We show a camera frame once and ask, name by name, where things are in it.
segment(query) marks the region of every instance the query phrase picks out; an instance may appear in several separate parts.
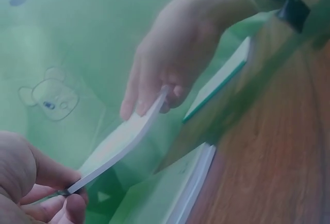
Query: fingernail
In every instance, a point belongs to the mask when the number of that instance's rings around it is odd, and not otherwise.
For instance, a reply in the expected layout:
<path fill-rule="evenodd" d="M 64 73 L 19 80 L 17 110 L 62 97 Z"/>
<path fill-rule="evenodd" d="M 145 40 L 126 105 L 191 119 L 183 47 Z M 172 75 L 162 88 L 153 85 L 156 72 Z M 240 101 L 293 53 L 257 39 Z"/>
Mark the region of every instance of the fingernail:
<path fill-rule="evenodd" d="M 138 101 L 138 105 L 136 107 L 136 113 L 140 116 L 144 115 L 145 112 L 145 104 L 142 101 Z"/>

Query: finger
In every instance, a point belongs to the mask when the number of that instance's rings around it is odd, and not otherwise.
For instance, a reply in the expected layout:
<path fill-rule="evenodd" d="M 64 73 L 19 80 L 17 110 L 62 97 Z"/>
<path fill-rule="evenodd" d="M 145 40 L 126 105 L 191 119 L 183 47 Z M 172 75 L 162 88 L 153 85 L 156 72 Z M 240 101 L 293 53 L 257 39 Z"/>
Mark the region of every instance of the finger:
<path fill-rule="evenodd" d="M 21 199 L 20 204 L 26 205 L 36 202 L 44 197 L 53 194 L 56 190 L 49 186 L 34 184 L 32 190 Z"/>
<path fill-rule="evenodd" d="M 167 96 L 167 102 L 171 109 L 177 108 L 180 106 L 185 99 L 187 98 L 191 88 L 175 86 L 173 91 L 170 92 Z"/>
<path fill-rule="evenodd" d="M 140 116 L 146 114 L 161 89 L 160 69 L 161 65 L 149 61 L 145 61 L 141 67 L 138 105 L 136 108 L 136 113 Z"/>
<path fill-rule="evenodd" d="M 63 196 L 52 197 L 38 204 L 22 205 L 21 209 L 35 220 L 48 223 L 63 207 Z"/>
<path fill-rule="evenodd" d="M 138 99 L 138 85 L 140 60 L 135 59 L 132 70 L 129 75 L 125 96 L 120 108 L 120 116 L 124 120 L 128 120 L 133 113 L 136 101 Z"/>
<path fill-rule="evenodd" d="M 59 219 L 58 222 L 53 220 L 51 224 L 83 224 L 85 222 L 86 203 L 82 196 L 72 194 L 67 198 L 65 205 L 65 214 Z"/>
<path fill-rule="evenodd" d="M 57 163 L 31 144 L 29 144 L 29 147 L 36 160 L 37 184 L 64 189 L 81 178 L 78 171 Z"/>

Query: wrist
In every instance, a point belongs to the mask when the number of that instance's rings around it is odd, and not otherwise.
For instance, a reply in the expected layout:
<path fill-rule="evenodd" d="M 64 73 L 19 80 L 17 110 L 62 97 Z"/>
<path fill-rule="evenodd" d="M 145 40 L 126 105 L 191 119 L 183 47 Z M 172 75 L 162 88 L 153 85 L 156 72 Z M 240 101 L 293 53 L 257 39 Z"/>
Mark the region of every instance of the wrist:
<path fill-rule="evenodd" d="M 277 9 L 271 0 L 174 0 L 169 6 L 199 20 L 209 20 L 228 28 L 259 12 Z"/>

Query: black strap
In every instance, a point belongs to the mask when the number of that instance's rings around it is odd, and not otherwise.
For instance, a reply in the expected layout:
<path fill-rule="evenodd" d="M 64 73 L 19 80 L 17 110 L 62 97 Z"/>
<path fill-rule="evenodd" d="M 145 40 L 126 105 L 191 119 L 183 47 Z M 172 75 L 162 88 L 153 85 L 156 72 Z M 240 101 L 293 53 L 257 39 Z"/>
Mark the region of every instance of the black strap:
<path fill-rule="evenodd" d="M 310 14 L 310 8 L 302 0 L 274 0 L 284 2 L 276 16 L 288 23 L 296 32 L 302 33 Z"/>

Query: green cover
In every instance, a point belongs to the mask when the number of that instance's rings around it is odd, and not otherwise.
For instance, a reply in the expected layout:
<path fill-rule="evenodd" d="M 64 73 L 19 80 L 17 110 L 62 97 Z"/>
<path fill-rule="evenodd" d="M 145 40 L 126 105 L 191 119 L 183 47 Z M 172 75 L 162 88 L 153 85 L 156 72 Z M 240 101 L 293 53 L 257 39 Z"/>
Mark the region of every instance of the green cover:
<path fill-rule="evenodd" d="M 163 171 L 132 186 L 109 224 L 165 224 L 203 148 L 199 146 Z"/>

